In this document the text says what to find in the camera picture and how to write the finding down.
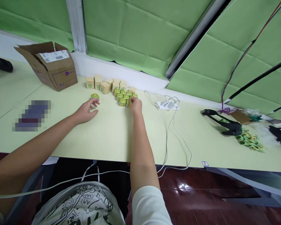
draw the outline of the green backdrop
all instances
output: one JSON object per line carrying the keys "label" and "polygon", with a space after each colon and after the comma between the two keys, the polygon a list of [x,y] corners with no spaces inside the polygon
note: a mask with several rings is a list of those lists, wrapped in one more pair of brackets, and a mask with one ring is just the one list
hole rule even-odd
{"label": "green backdrop", "polygon": [[89,55],[165,78],[211,0],[84,0]]}
{"label": "green backdrop", "polygon": [[[221,102],[225,83],[237,61],[256,38],[280,0],[238,0],[213,25],[172,78],[168,89]],[[281,62],[281,10],[241,61],[224,100]],[[230,103],[270,113],[281,106],[281,68],[258,81]],[[281,110],[271,115],[281,119]]]}
{"label": "green backdrop", "polygon": [[75,50],[65,0],[0,0],[0,29]]}

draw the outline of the dark red floor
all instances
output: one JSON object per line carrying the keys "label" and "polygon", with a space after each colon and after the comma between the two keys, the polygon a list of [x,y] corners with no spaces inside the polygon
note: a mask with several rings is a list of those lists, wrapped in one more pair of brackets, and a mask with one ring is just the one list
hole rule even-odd
{"label": "dark red floor", "polygon": [[[0,153],[0,160],[5,154]],[[248,185],[202,169],[167,169],[159,179],[172,223],[281,225],[281,209],[224,202],[221,198],[258,197]],[[39,193],[30,197],[18,224],[31,224]],[[126,224],[132,224],[131,201]]]}

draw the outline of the white sleeve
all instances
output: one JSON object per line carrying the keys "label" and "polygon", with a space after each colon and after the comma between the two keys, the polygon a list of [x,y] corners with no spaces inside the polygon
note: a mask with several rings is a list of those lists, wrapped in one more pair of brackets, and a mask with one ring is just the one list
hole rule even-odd
{"label": "white sleeve", "polygon": [[132,199],[132,224],[172,224],[161,191],[154,186],[144,186]]}

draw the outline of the white t-shirt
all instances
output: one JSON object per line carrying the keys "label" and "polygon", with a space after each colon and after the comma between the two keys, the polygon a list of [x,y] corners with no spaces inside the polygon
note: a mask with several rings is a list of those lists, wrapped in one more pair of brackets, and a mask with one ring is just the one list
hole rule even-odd
{"label": "white t-shirt", "polygon": [[[141,187],[132,200],[133,224],[172,224],[161,191]],[[124,225],[115,196],[99,182],[81,182],[59,192],[35,215],[32,225]]]}

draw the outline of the light green table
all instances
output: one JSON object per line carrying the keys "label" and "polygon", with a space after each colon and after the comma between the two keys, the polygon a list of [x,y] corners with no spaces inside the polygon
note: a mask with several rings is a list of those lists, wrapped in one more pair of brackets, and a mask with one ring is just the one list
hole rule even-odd
{"label": "light green table", "polygon": [[[13,73],[0,72],[0,152],[9,153],[64,117],[75,112],[97,92],[101,105],[90,122],[76,126],[58,145],[52,156],[110,161],[130,161],[132,116],[128,108],[119,107],[114,96],[87,89],[85,78],[78,76],[75,84],[61,92],[42,85],[27,63],[11,61]],[[155,163],[165,159],[166,128],[174,111],[159,111],[143,91],[143,115]],[[12,123],[19,118],[29,100],[51,100],[52,109],[39,132],[12,132]],[[281,146],[266,153],[251,151],[238,144],[234,137],[220,134],[221,127],[201,115],[205,106],[181,102],[175,127],[184,137],[193,158],[191,167],[203,167],[201,161],[217,168],[235,168],[281,172]],[[190,158],[183,140],[171,125],[166,164],[186,166]]]}

